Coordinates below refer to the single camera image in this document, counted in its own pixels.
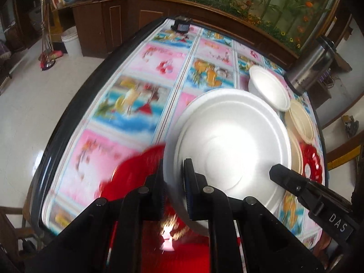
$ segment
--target table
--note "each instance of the table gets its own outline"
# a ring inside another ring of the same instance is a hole
[[[61,117],[37,170],[33,194],[32,224],[46,241],[100,195],[100,186],[111,179],[117,165],[165,142],[193,99],[221,87],[247,90],[252,64],[274,73],[311,117],[313,145],[327,184],[315,110],[307,94],[298,97],[290,90],[285,71],[236,38],[198,24],[185,35],[176,34],[170,29],[173,24],[166,18],[154,21],[114,51]],[[284,121],[284,114],[277,114]],[[322,229],[291,194],[286,193],[275,215],[307,248],[319,240]]]

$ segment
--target beige bowl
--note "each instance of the beige bowl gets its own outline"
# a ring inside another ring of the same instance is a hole
[[[302,173],[303,173],[303,156],[302,156],[300,144],[291,130],[287,129],[287,132],[288,132],[288,136],[289,136],[289,142],[291,144],[291,156],[292,156],[291,169],[302,175]]]
[[[284,114],[286,126],[298,139],[306,144],[312,144],[314,140],[313,124],[304,107],[295,99],[291,100],[291,106]]]

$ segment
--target wooden chair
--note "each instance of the wooden chair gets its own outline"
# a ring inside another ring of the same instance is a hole
[[[30,222],[30,198],[32,194],[33,182],[30,184],[27,198],[23,208],[20,207],[3,207],[0,206],[0,244],[6,250],[9,259],[14,264],[20,264],[25,259],[33,257],[37,250],[42,248],[42,243],[35,235],[32,227],[26,227],[26,221]],[[22,215],[22,227],[15,228],[8,214]],[[34,238],[37,241],[37,249],[35,250],[25,239]],[[23,241],[23,250],[19,251],[18,240]]]

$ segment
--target cabinet door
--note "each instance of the cabinet door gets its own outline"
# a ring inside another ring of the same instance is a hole
[[[123,27],[125,20],[125,0],[112,0],[102,3],[107,51],[111,52],[123,42]]]
[[[83,56],[105,57],[107,54],[101,3],[73,8]]]

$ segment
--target small white bowl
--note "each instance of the small white bowl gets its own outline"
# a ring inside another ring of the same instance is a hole
[[[291,155],[292,155],[292,163],[291,169],[295,172],[302,175],[303,173],[303,156],[300,148],[300,144],[297,138],[294,136],[293,132],[287,129],[289,143],[291,144]]]
[[[305,108],[295,99],[291,100],[291,107],[284,114],[286,127],[293,132],[299,142],[312,144],[314,140],[313,124]]]
[[[248,90],[268,103],[273,109],[286,112],[289,110],[289,95],[285,87],[268,70],[258,65],[249,69]]]

